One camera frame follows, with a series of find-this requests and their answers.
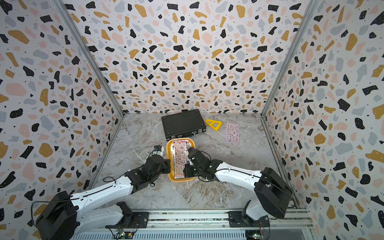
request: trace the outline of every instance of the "yellow tray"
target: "yellow tray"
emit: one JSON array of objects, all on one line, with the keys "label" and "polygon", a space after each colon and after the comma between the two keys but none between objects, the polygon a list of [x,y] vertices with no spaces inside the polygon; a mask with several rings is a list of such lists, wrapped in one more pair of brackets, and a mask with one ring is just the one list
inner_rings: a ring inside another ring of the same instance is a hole
[{"label": "yellow tray", "polygon": [[167,159],[170,159],[170,173],[168,173],[168,177],[169,179],[172,181],[172,182],[188,182],[188,181],[192,181],[195,179],[195,177],[185,177],[185,178],[175,178],[175,167],[173,165],[173,157],[172,157],[172,154],[170,153],[170,148],[173,144],[173,141],[175,140],[188,140],[189,141],[189,144],[191,145],[191,147],[195,147],[195,143],[192,141],[192,139],[190,138],[175,138],[175,139],[171,139],[168,143],[167,143]]}]

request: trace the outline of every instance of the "yellow triangle ruler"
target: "yellow triangle ruler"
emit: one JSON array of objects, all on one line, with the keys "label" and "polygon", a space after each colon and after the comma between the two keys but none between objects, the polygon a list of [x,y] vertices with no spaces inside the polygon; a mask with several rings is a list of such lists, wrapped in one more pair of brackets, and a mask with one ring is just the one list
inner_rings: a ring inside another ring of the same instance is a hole
[{"label": "yellow triangle ruler", "polygon": [[211,128],[213,128],[216,132],[217,130],[221,127],[221,125],[223,124],[223,122],[220,122],[220,121],[216,121],[216,120],[211,120],[211,119],[207,119],[205,121],[205,123],[210,126]]}]

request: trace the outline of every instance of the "terrazzo wallpaper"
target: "terrazzo wallpaper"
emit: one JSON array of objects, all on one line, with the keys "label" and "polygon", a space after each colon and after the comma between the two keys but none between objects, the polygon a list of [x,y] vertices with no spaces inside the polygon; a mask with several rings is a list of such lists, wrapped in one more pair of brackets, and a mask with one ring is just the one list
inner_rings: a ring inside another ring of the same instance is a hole
[{"label": "terrazzo wallpaper", "polygon": [[306,0],[64,0],[124,112],[258,112]]},{"label": "terrazzo wallpaper", "polygon": [[382,1],[323,0],[267,113],[319,239],[384,239]]},{"label": "terrazzo wallpaper", "polygon": [[0,6],[0,239],[40,239],[32,201],[86,189],[120,117],[51,2]]}]

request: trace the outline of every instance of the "marble floor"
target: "marble floor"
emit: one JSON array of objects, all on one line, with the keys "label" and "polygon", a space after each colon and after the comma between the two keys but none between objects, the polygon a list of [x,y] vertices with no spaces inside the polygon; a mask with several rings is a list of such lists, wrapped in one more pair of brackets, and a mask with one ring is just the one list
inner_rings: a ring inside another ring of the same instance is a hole
[{"label": "marble floor", "polygon": [[[270,167],[278,173],[276,162],[266,139],[259,114],[209,114],[203,119],[222,121],[219,131],[207,126],[207,131],[192,137],[195,147],[207,152],[212,159],[220,159],[245,169],[263,170]],[[100,172],[96,187],[103,178],[122,175],[141,166],[154,145],[166,146],[161,122],[163,114],[126,114],[121,129]],[[239,125],[238,144],[225,142],[227,122]],[[155,186],[140,190],[125,198],[109,202],[108,207],[125,201],[132,209],[202,209],[243,208],[256,194],[248,189],[223,182],[205,183],[195,178],[190,182],[171,182],[162,174]]]}]

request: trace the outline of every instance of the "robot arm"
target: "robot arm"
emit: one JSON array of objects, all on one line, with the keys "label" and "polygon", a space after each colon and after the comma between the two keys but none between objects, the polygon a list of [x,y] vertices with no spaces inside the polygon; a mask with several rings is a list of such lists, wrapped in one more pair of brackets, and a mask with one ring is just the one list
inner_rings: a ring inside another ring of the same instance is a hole
[{"label": "robot arm", "polygon": [[[155,146],[155,153],[161,153]],[[125,202],[96,209],[114,199],[133,194],[153,182],[160,174],[170,172],[170,160],[153,154],[142,166],[124,173],[118,179],[91,190],[68,195],[56,194],[36,220],[42,240],[69,240],[73,235],[107,226],[127,227],[132,223],[132,210]]]},{"label": "robot arm", "polygon": [[185,165],[185,177],[201,176],[206,180],[230,182],[255,191],[258,200],[248,201],[242,213],[243,221],[248,225],[253,225],[267,214],[284,218],[293,190],[273,169],[242,169],[221,160],[210,160],[195,148],[188,149],[188,153],[190,164]]}]

